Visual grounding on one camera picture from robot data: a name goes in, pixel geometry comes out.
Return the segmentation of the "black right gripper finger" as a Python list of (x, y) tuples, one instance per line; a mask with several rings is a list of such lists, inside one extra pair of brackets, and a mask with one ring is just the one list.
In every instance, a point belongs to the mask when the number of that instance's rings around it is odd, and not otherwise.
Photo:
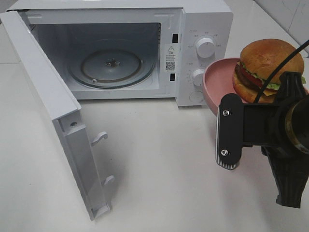
[(302, 194), (309, 178), (308, 154), (294, 151), (284, 156), (274, 147), (262, 147), (262, 154), (268, 157), (278, 188), (276, 203), (300, 208)]
[(284, 72), (280, 76), (281, 86), (276, 95), (276, 102), (296, 101), (305, 97), (305, 89), (300, 72)]

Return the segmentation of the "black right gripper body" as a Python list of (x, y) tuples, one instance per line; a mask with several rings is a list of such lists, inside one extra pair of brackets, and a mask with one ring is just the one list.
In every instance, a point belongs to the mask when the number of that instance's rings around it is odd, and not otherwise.
[(284, 156), (294, 151), (309, 155), (309, 98), (262, 104), (266, 147), (274, 147)]

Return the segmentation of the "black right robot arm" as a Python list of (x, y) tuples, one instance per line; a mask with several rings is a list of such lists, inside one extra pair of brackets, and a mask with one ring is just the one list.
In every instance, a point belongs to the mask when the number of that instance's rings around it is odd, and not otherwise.
[(301, 73), (284, 72), (271, 117), (276, 147), (263, 147), (278, 188), (277, 204), (300, 208), (309, 178), (309, 95)]

